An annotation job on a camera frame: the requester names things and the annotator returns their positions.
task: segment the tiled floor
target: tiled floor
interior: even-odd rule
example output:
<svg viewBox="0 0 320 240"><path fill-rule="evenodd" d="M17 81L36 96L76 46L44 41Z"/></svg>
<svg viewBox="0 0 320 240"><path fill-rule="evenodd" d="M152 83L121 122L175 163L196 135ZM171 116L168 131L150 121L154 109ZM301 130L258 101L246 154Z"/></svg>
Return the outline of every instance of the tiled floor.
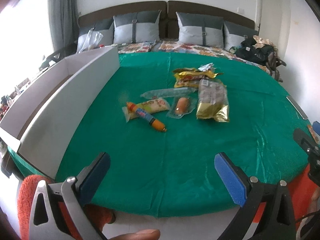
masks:
<svg viewBox="0 0 320 240"><path fill-rule="evenodd" d="M8 216L13 229L20 236L17 217L18 179L12 175L8 179L0 172L0 206ZM142 229L157 228L161 231L161 240L214 240L230 223L238 208L223 212L206 214L196 217L172 217L156 219L150 216L132 215L116 212L116 222L105 225L103 234L107 238L132 233ZM252 236L257 224L252 224L246 237Z"/></svg>

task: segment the light switch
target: light switch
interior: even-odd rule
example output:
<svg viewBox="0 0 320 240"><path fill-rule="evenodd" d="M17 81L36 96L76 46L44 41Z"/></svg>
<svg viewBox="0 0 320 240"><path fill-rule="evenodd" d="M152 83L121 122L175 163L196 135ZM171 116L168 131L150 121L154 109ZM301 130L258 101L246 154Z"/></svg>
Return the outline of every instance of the light switch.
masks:
<svg viewBox="0 0 320 240"><path fill-rule="evenodd" d="M244 14L244 9L238 7L238 11L237 11L239 14Z"/></svg>

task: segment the gray curtain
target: gray curtain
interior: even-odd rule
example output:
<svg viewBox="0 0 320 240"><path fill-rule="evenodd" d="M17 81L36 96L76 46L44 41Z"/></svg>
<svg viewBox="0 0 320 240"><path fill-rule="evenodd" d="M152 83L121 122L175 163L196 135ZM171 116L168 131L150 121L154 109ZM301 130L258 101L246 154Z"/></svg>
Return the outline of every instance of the gray curtain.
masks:
<svg viewBox="0 0 320 240"><path fill-rule="evenodd" d="M48 0L48 13L54 51L78 39L77 0Z"/></svg>

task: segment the headboard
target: headboard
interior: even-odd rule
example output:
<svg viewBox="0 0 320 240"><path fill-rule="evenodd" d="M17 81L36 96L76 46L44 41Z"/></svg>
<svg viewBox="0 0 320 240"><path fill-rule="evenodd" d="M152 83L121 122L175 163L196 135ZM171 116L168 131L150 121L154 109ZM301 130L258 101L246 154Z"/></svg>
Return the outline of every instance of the headboard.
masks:
<svg viewBox="0 0 320 240"><path fill-rule="evenodd" d="M184 1L145 1L121 4L83 15L79 17L78 22L80 27L85 27L97 21L111 18L114 15L153 10L161 10L159 21L159 36L161 39L177 39L179 37L179 27L176 12L220 16L226 21L233 22L251 29L254 29L255 27L253 20L250 20L242 15L210 5Z"/></svg>

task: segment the pillow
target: pillow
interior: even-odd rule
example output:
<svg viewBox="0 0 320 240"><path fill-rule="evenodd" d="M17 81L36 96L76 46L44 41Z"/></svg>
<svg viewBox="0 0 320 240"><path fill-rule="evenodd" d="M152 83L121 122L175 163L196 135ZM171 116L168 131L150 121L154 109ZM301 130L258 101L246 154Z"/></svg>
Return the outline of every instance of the pillow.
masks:
<svg viewBox="0 0 320 240"><path fill-rule="evenodd" d="M114 16L115 36L113 43L159 41L160 12L144 11Z"/></svg>
<svg viewBox="0 0 320 240"><path fill-rule="evenodd" d="M245 36L250 37L253 35L258 35L258 32L232 22L224 22L224 47L226 50L231 47L241 46Z"/></svg>
<svg viewBox="0 0 320 240"><path fill-rule="evenodd" d="M87 37L89 30L91 29L93 29L94 31L99 31L100 33L103 34L103 38L98 45L107 46L113 43L113 31L114 31L113 18L104 19L90 26L80 28L77 52L79 52L79 50L82 48L85 38Z"/></svg>
<svg viewBox="0 0 320 240"><path fill-rule="evenodd" d="M176 14L180 42L223 48L222 17L180 12Z"/></svg>

